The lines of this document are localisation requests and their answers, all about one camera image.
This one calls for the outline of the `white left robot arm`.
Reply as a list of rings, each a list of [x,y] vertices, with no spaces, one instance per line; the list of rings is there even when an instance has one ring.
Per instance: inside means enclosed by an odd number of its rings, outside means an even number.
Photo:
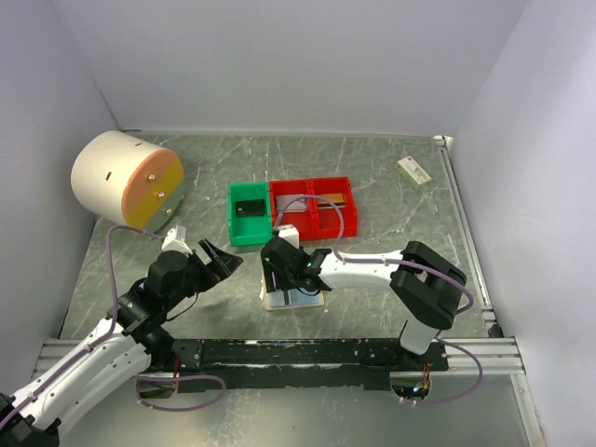
[[[169,230],[146,275],[126,293],[113,295],[110,312],[85,339],[30,384],[2,395],[2,445],[57,446],[67,411],[88,400],[84,390],[99,376],[106,379],[105,393],[111,393],[118,378],[171,365],[174,339],[163,327],[169,312],[214,288],[243,263],[206,239],[199,242],[210,258],[203,262],[184,237],[181,227]]]

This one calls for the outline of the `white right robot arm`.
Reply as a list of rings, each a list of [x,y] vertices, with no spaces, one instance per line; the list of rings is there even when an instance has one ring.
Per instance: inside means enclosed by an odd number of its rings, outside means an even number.
[[[375,289],[397,295],[412,318],[395,348],[405,370],[415,370],[442,331],[452,328],[467,276],[426,244],[410,241],[401,251],[350,254],[330,249],[307,252],[281,235],[261,250],[265,288],[271,291]]]

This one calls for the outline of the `tan card holder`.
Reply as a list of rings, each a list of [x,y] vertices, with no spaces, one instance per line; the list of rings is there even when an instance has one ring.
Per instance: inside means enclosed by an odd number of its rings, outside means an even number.
[[[290,291],[268,291],[266,289],[265,277],[262,277],[261,283],[260,298],[266,311],[290,310],[324,305],[323,292],[317,294],[313,292],[304,293],[296,289]]]

